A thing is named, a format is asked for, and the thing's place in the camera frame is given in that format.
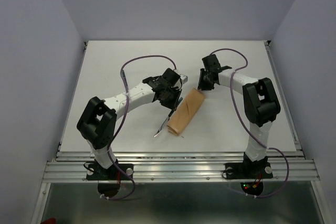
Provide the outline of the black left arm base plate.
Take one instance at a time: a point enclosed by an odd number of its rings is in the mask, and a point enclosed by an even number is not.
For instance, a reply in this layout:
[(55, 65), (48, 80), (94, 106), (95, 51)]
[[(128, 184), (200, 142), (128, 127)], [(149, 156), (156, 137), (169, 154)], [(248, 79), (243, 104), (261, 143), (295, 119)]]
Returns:
[(96, 161), (85, 162), (83, 164), (87, 170), (86, 180), (88, 181), (100, 181), (100, 180), (130, 180), (126, 175), (122, 174), (114, 165), (108, 169), (102, 168)]

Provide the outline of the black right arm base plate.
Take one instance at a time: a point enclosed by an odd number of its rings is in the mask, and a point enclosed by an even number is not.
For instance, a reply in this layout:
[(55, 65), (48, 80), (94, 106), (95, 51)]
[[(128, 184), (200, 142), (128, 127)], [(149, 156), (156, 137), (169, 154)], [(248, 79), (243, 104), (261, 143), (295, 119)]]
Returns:
[(273, 173), (269, 163), (265, 164), (245, 164), (245, 163), (225, 163), (222, 177), (227, 180), (244, 180), (259, 178), (271, 179)]

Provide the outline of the aluminium mounting rail frame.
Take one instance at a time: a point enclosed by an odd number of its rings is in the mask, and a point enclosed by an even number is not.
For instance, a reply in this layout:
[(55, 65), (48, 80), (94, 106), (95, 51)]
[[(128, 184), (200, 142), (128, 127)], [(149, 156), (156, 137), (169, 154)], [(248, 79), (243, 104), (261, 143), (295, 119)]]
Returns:
[(295, 150), (285, 157), (269, 154), (274, 176), (264, 183), (265, 191), (286, 183), (270, 198), (250, 199), (240, 194), (238, 181), (222, 177), (226, 162), (242, 160), (239, 147), (219, 147), (213, 140), (211, 150), (204, 151), (185, 140), (180, 152), (117, 152), (121, 163), (134, 165), (137, 187), (127, 199), (106, 201), (99, 198), (97, 183), (86, 180), (83, 164), (93, 155), (78, 141), (62, 141), (45, 167), (32, 222), (333, 223), (316, 164), (304, 155), (286, 98), (280, 99), (281, 123), (290, 130)]

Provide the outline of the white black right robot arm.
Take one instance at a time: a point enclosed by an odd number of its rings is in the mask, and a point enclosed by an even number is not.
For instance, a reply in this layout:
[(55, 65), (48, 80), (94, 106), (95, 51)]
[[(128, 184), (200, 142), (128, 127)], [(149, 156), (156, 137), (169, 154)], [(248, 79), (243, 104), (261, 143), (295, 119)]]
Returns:
[(281, 107), (274, 85), (269, 78), (256, 79), (240, 74), (229, 66), (221, 66), (215, 54), (202, 59), (198, 89), (211, 91), (215, 85), (230, 88), (234, 109), (240, 123), (243, 123), (234, 98), (237, 92), (243, 96), (244, 112), (249, 127), (243, 126), (249, 135), (241, 170), (253, 177), (260, 172), (260, 166), (267, 163), (267, 142), (273, 121)]

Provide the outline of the red object at bottom edge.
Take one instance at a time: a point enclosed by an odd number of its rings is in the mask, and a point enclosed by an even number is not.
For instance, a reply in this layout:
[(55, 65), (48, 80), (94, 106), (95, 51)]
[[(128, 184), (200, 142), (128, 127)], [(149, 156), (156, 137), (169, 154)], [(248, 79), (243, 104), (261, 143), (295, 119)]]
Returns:
[(49, 218), (41, 222), (40, 224), (56, 224), (57, 220), (55, 218)]

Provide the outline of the green handled fork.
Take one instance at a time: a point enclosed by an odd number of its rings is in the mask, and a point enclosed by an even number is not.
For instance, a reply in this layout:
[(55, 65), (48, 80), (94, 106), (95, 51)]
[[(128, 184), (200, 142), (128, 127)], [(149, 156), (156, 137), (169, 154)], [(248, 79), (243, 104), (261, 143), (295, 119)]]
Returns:
[(128, 87), (128, 82), (127, 82), (127, 78), (126, 78), (126, 75), (125, 75), (125, 72), (124, 70), (121, 71), (121, 77), (122, 77), (122, 80), (123, 80), (123, 83), (126, 87)]

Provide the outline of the green handled knife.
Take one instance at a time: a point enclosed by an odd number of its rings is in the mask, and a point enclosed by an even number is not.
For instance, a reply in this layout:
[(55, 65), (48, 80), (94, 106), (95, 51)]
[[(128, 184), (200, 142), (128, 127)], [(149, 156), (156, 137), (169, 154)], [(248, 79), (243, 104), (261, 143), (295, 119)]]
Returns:
[(153, 137), (157, 137), (161, 131), (166, 127), (167, 123), (169, 122), (171, 116), (174, 114), (174, 112), (176, 111), (177, 108), (172, 109), (169, 114), (167, 115), (166, 119), (163, 121), (163, 123), (161, 124), (161, 126), (159, 127), (159, 129), (157, 130), (157, 132), (155, 133), (155, 135)]

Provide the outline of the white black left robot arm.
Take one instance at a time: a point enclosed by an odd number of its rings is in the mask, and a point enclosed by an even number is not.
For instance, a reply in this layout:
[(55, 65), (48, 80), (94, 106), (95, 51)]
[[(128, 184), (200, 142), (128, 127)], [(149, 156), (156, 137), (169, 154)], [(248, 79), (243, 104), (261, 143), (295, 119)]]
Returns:
[(117, 159), (111, 148), (117, 120), (155, 101), (172, 111), (176, 110), (182, 85), (187, 81), (186, 75), (168, 68), (162, 75), (147, 77), (124, 93), (102, 100), (93, 97), (88, 101), (77, 123), (77, 130), (88, 142), (95, 161), (100, 165), (98, 171), (104, 178), (113, 178), (117, 172), (114, 164)]

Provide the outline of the beige cloth napkin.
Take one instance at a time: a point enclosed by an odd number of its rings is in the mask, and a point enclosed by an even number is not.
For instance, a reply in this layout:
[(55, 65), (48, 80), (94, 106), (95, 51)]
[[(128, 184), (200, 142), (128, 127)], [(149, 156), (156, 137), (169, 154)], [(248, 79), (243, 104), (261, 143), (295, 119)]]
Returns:
[(192, 89), (178, 106), (167, 123), (168, 131), (179, 136), (189, 125), (205, 100), (205, 95), (197, 89)]

